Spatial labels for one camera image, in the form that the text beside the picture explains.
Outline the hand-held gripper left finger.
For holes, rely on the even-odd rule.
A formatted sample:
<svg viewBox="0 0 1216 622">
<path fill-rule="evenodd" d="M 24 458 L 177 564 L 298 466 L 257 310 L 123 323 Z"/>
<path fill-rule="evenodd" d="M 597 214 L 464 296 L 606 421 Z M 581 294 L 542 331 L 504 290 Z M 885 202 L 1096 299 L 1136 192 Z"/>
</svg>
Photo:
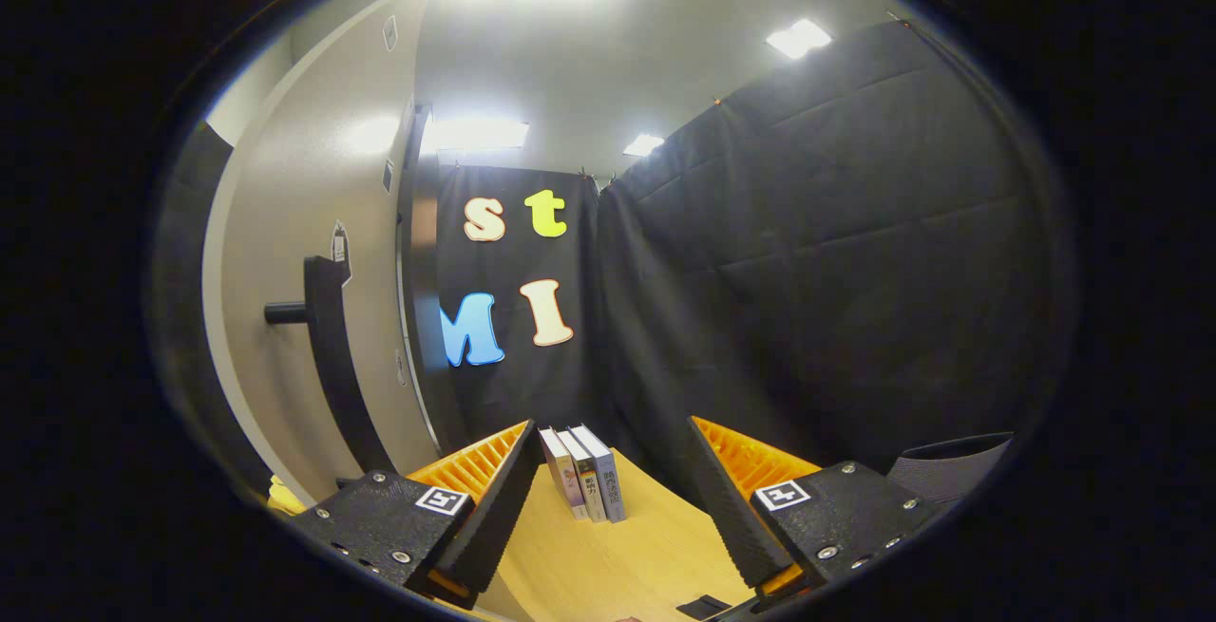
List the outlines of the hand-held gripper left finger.
<svg viewBox="0 0 1216 622">
<path fill-rule="evenodd" d="M 536 423 L 525 420 L 407 475 L 348 480 L 286 525 L 370 579 L 472 609 L 499 572 L 540 463 Z"/>
</svg>

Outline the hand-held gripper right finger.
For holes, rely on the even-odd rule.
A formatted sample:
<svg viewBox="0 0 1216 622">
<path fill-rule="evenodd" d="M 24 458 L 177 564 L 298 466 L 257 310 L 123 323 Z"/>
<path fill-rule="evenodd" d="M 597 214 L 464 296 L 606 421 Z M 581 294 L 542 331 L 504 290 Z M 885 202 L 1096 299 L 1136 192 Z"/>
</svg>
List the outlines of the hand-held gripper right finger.
<svg viewBox="0 0 1216 622">
<path fill-rule="evenodd" d="M 882 562 L 941 513 L 862 463 L 818 466 L 699 415 L 687 426 L 696 492 L 760 604 Z"/>
</svg>

